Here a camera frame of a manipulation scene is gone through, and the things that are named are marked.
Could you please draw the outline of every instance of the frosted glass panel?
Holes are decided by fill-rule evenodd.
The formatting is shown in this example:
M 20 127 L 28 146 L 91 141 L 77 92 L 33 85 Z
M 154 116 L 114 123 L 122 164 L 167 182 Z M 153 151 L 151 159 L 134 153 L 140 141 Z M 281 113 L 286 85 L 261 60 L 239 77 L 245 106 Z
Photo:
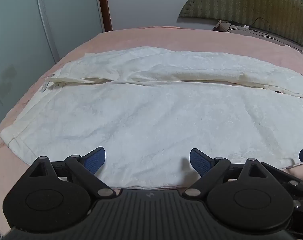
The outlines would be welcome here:
M 0 0 L 0 122 L 53 65 L 37 0 Z
M 60 58 L 102 32 L 97 0 L 43 0 Z

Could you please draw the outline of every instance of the pink bed sheet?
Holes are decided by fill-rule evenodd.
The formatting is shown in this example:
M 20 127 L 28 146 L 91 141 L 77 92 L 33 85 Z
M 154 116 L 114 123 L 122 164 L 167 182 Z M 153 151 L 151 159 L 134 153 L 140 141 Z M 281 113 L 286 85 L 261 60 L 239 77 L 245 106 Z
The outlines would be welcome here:
M 122 50 L 140 46 L 160 47 L 174 51 L 206 51 L 225 52 L 235 55 L 249 56 L 270 62 L 274 65 L 292 69 L 303 75 L 303 55 L 288 47 L 279 46 L 268 41 L 239 34 L 214 32 L 208 30 L 191 30 L 176 27 L 150 27 L 128 29 L 101 33 L 92 40 L 61 59 L 46 72 L 10 110 L 0 124 L 0 132 L 11 125 L 31 97 L 44 83 L 46 77 L 76 60 L 86 52 L 98 53 L 110 50 Z M 7 233 L 10 228 L 2 212 L 2 203 L 6 194 L 26 171 L 28 165 L 20 160 L 0 139 L 0 232 Z M 291 168 L 287 172 L 303 179 L 303 165 Z

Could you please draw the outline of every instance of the upholstered headboard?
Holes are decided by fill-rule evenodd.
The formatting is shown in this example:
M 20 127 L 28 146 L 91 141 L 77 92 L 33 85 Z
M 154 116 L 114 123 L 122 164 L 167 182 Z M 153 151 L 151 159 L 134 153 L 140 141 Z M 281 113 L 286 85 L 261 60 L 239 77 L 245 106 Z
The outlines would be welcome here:
M 235 21 L 303 46 L 303 0 L 188 0 L 179 17 Z

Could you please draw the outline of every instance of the wooden door frame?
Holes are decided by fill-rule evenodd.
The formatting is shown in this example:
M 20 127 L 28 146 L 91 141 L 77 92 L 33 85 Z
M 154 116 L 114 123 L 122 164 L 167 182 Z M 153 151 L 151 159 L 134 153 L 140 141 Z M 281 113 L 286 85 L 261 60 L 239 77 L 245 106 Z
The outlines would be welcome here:
M 104 24 L 105 32 L 112 31 L 108 0 L 99 0 L 102 21 Z

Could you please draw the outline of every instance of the white duvet cover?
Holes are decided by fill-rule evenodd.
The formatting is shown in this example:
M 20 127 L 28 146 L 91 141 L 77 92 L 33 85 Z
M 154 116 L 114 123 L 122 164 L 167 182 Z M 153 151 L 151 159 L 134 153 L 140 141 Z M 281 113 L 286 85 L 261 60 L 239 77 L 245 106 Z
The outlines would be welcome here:
M 107 185 L 162 188 L 198 178 L 192 148 L 232 163 L 300 163 L 303 76 L 286 68 L 226 53 L 141 47 L 86 54 L 48 81 L 1 133 L 28 164 L 102 146 L 106 162 L 96 176 Z

